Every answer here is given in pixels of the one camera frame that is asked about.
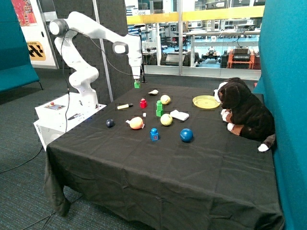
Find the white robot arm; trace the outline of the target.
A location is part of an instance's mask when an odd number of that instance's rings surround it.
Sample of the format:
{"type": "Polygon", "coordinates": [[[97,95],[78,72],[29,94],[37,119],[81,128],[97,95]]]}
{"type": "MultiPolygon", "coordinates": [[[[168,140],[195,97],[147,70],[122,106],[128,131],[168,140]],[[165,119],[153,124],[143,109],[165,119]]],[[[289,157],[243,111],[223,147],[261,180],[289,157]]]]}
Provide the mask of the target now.
{"type": "Polygon", "coordinates": [[[72,39],[77,34],[83,34],[91,39],[106,39],[113,43],[113,52],[118,55],[127,55],[135,82],[141,76],[142,47],[141,40],[136,35],[120,36],[100,25],[82,13],[73,11],[67,19],[55,19],[49,23],[50,32],[56,36],[55,46],[64,62],[75,71],[70,75],[69,82],[77,89],[80,95],[80,104],[84,108],[98,107],[97,94],[91,87],[99,72],[89,65],[77,51],[72,39]]]}

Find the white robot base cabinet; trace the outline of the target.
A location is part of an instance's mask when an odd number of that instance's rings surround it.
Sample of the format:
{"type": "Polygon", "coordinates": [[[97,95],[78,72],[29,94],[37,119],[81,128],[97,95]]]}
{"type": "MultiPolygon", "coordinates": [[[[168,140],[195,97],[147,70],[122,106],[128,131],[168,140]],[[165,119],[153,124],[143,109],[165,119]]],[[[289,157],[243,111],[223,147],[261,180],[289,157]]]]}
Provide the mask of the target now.
{"type": "Polygon", "coordinates": [[[36,132],[44,149],[81,122],[105,108],[104,104],[88,107],[79,93],[70,92],[35,108],[38,120],[36,132]]]}

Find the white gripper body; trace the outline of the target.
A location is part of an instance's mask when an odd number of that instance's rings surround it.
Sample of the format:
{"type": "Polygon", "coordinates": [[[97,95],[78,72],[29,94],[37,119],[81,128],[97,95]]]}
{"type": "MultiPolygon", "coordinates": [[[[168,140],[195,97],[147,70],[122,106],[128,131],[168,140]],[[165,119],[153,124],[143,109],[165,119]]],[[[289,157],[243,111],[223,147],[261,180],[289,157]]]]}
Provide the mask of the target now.
{"type": "Polygon", "coordinates": [[[132,70],[134,79],[139,79],[141,76],[142,56],[129,57],[129,64],[132,70]]]}

